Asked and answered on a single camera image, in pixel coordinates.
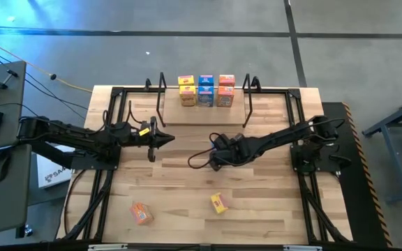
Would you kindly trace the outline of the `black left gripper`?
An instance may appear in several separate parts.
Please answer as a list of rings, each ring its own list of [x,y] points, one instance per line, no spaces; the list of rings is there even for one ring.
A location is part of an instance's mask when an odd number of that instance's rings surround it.
[[[157,136],[157,120],[155,116],[152,116],[149,121],[141,121],[140,127],[136,130],[136,137],[139,146],[147,146],[147,157],[149,162],[155,162],[156,156],[154,150],[158,148],[158,146],[164,146],[167,143],[170,143],[174,140],[174,136],[164,133],[158,132]]]

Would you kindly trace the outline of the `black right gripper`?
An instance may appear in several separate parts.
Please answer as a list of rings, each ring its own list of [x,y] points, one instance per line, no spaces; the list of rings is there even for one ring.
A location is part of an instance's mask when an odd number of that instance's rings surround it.
[[[244,165],[247,157],[241,152],[241,144],[244,135],[239,133],[232,138],[226,134],[213,132],[210,134],[216,136],[216,139],[210,139],[213,149],[209,154],[209,165],[215,171],[219,171],[223,166],[238,167]]]

